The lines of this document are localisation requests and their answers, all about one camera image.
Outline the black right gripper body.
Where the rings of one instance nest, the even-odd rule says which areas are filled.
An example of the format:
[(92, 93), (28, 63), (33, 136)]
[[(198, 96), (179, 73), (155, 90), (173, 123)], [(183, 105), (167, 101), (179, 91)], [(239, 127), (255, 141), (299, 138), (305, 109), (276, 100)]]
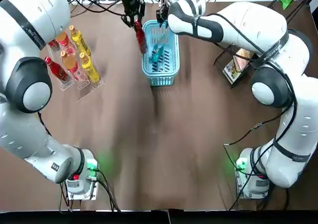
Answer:
[(162, 25), (165, 25), (165, 28), (168, 28), (168, 10), (169, 10), (169, 5), (167, 3), (163, 3), (158, 10), (156, 10), (156, 19), (157, 22), (159, 23), (159, 27), (161, 28)]

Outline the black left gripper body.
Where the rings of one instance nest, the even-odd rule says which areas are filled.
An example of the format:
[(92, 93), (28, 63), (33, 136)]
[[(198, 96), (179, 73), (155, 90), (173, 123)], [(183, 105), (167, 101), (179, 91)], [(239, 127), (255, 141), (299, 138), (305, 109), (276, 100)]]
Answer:
[(122, 0), (122, 4), (124, 6), (124, 11), (127, 16), (135, 15), (139, 11), (139, 0)]

